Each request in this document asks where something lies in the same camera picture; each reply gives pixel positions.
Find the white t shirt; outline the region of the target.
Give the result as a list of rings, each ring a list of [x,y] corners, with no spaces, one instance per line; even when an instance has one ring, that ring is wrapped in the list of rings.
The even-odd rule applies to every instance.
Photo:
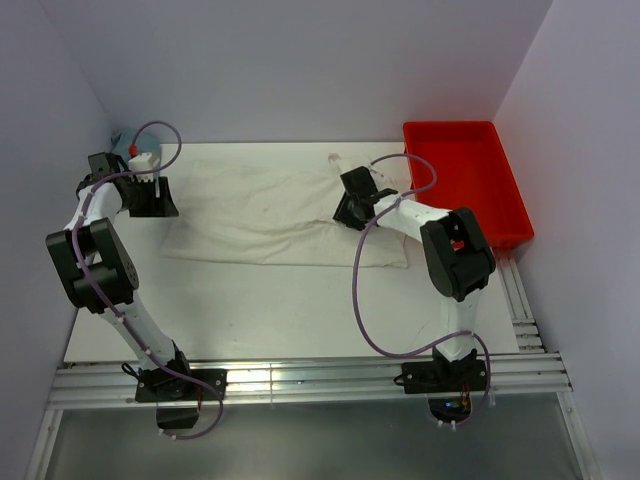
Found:
[[[368,166],[367,156],[328,156],[307,171],[199,160],[178,199],[179,216],[161,246],[172,259],[254,265],[404,268],[404,237],[360,233],[333,215],[343,173]]]

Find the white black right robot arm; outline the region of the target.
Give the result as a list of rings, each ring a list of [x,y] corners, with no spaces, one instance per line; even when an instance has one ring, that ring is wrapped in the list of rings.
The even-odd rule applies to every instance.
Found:
[[[380,189],[372,171],[358,167],[340,176],[343,196],[333,219],[361,233],[354,256],[351,280],[356,324],[365,342],[387,358],[409,359],[429,350],[442,357],[433,365],[435,383],[452,390],[468,374],[464,361],[488,347],[476,333],[480,297],[496,269],[495,257],[472,210],[430,207],[412,200],[412,191]],[[383,228],[418,241],[423,248],[429,279],[441,299],[442,334],[423,347],[403,353],[387,351],[368,334],[361,316],[358,288],[360,260],[367,236]]]

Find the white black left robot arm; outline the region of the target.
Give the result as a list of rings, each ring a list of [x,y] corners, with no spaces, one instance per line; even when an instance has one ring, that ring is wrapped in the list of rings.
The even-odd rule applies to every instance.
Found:
[[[62,230],[46,237],[46,248],[71,303],[108,322],[134,352],[138,381],[183,399],[193,391],[195,375],[144,307],[137,270],[114,227],[121,212],[172,218],[178,210],[168,179],[155,171],[159,156],[131,150],[128,161],[105,152],[88,158],[91,172],[76,189],[76,211]]]

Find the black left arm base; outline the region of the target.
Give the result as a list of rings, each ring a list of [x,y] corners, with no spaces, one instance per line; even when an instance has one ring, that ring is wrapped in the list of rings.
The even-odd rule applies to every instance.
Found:
[[[227,386],[227,371],[219,368],[191,370],[184,361],[172,361],[169,368],[212,387],[216,393],[198,383],[168,374],[162,369],[135,369],[122,363],[121,370],[137,381],[135,402],[156,405],[159,428],[179,433],[193,428],[199,420],[204,401],[223,399]]]

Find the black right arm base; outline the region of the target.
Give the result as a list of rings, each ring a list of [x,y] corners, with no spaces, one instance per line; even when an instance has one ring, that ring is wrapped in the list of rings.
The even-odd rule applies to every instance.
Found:
[[[483,360],[406,362],[393,383],[407,395],[426,395],[431,415],[460,422],[473,413],[471,394],[485,392],[489,380]]]

